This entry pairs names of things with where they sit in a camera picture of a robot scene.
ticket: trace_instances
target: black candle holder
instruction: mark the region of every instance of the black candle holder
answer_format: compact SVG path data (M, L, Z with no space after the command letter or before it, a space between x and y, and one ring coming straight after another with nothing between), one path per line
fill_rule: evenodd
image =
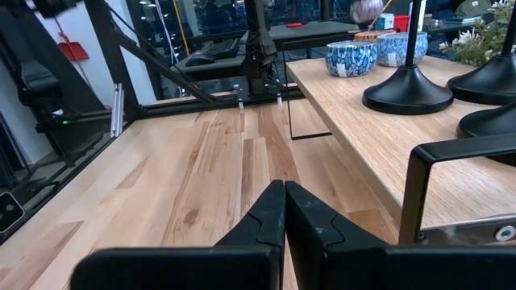
M463 101L506 105L516 101L516 55L511 53L516 35L516 6L510 16L501 53L472 72L453 77L447 87Z
M414 64L421 0L415 0L410 17L405 65L386 81L364 91L362 103L369 109L388 114L430 114L453 103L452 92L428 80Z
M514 84L514 80L516 80L516 55L510 54L516 34L515 15L516 6L514 6L513 13L510 16L506 40L501 54L492 58L484 66L463 76L455 77L448 82L448 86L456 97L465 101L495 105L510 102L496 109L482 110L466 115L457 126L457 136L459 138L516 133L516 85ZM457 84L468 84L470 89L480 88L481 90L466 91L458 89ZM513 88L513 93L508 93L511 88ZM516 166L516 154L498 155L490 158Z

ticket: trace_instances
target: blue and white ceramic pot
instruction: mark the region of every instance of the blue and white ceramic pot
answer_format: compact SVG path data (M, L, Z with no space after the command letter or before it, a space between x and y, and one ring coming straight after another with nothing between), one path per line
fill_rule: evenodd
M377 44L370 41L341 41L327 45L326 66L335 77L359 77L377 62Z
M406 45L408 42L408 32L378 36L378 64L390 67L399 67L404 65L406 58ZM426 55L427 50L427 33L418 32L416 48L414 50L414 64L417 64Z

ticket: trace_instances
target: green plant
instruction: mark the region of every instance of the green plant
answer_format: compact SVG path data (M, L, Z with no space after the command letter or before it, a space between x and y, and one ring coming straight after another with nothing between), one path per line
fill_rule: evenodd
M459 38L454 39L451 46L448 43L442 43L439 45L439 49L443 52L456 52L459 57L458 61L464 64L476 66L485 64L501 51L514 1L495 2L490 9L494 14L494 21L486 24L484 20L477 20L471 32L461 32Z

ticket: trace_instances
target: red object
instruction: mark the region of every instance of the red object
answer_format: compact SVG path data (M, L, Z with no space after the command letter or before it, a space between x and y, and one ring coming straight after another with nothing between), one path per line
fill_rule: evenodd
M394 15L394 29L406 32L409 27L409 15Z
M301 25L303 25L303 23L289 23L286 26L288 28L294 28L294 27L300 27Z
M64 33L59 33L59 36L64 39L64 43L59 43L57 46L64 53L69 60L87 60L89 59L88 54L82 48L81 44L77 41L70 42L68 37Z

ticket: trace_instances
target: wooden floor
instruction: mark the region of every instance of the wooden floor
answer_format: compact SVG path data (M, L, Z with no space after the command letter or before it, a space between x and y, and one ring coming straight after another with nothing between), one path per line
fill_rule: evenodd
M294 135L327 131L307 100L292 105ZM300 182L396 242L346 152L332 136L292 141L286 112L284 103L134 123L0 246L0 289L66 289L74 265L100 248L213 245L274 179ZM284 283L296 288L289 255Z

